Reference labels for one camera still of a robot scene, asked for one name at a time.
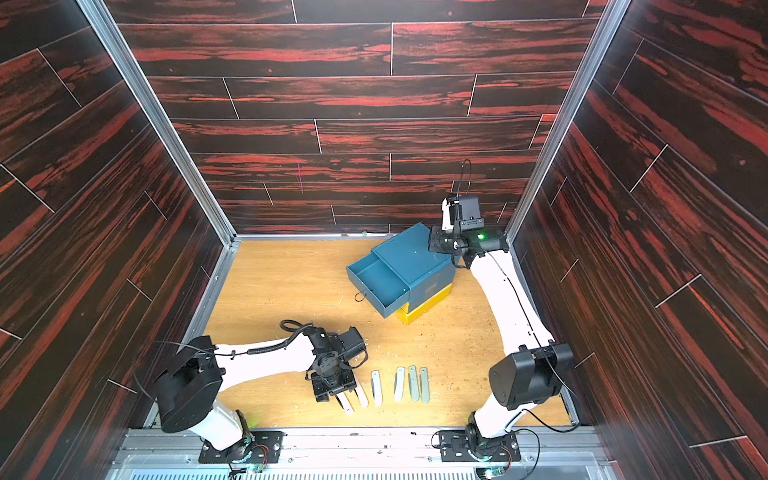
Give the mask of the teal yellow drawer cabinet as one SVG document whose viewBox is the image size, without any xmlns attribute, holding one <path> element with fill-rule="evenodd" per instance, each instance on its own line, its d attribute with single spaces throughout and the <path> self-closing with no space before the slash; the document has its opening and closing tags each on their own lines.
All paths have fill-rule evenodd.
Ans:
<svg viewBox="0 0 768 480">
<path fill-rule="evenodd" d="M 410 288 L 407 302 L 398 310 L 414 311 L 455 278 L 450 256 L 428 250 L 429 233 L 428 227 L 417 223 L 371 249 Z"/>
</svg>

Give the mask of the teal top drawer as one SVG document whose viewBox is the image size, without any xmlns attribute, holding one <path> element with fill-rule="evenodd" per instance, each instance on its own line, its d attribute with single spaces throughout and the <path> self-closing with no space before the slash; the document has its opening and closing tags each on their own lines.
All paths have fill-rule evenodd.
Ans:
<svg viewBox="0 0 768 480">
<path fill-rule="evenodd" d="M 409 298 L 409 286 L 374 253 L 348 265 L 346 271 L 357 291 L 383 318 L 392 315 Z"/>
</svg>

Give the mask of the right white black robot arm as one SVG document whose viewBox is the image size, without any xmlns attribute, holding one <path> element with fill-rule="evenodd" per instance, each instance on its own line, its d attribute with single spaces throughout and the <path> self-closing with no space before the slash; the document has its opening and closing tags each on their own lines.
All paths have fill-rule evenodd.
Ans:
<svg viewBox="0 0 768 480">
<path fill-rule="evenodd" d="M 560 394 L 572 368 L 571 347 L 557 343 L 525 292 L 502 233 L 432 227 L 428 249 L 460 261 L 480 285 L 501 335 L 504 357 L 488 374 L 491 395 L 465 429 L 468 453 L 490 459 L 508 445 L 512 427 L 533 408 Z"/>
</svg>

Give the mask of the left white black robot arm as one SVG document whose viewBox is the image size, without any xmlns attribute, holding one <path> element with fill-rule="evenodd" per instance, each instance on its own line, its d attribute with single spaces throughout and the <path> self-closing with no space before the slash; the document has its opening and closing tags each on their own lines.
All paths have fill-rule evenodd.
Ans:
<svg viewBox="0 0 768 480">
<path fill-rule="evenodd" d="M 181 345 L 153 385 L 162 431 L 190 431 L 206 447 L 241 463 L 253 451 L 271 448 L 257 442 L 241 411 L 218 400 L 220 393 L 262 378 L 302 373 L 317 402 L 335 397 L 346 405 L 345 393 L 358 388 L 352 360 L 368 355 L 359 331 L 351 327 L 338 334 L 293 319 L 282 320 L 279 327 L 290 335 L 240 345 L 216 345 L 200 336 Z"/>
</svg>

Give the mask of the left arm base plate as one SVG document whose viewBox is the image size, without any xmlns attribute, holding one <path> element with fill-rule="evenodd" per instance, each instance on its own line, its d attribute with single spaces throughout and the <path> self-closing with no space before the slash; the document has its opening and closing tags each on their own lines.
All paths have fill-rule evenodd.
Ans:
<svg viewBox="0 0 768 480">
<path fill-rule="evenodd" d="M 251 430 L 250 436 L 224 450 L 216 450 L 205 440 L 198 461 L 200 464 L 267 465 L 277 463 L 283 448 L 285 433 L 280 430 Z"/>
</svg>

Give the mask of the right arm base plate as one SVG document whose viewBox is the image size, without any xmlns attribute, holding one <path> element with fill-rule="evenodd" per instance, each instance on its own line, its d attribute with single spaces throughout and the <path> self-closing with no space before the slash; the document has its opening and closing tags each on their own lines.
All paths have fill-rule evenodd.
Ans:
<svg viewBox="0 0 768 480">
<path fill-rule="evenodd" d="M 472 429 L 445 429 L 433 434 L 430 445 L 443 462 L 519 462 L 521 453 L 514 433 L 486 438 Z"/>
</svg>

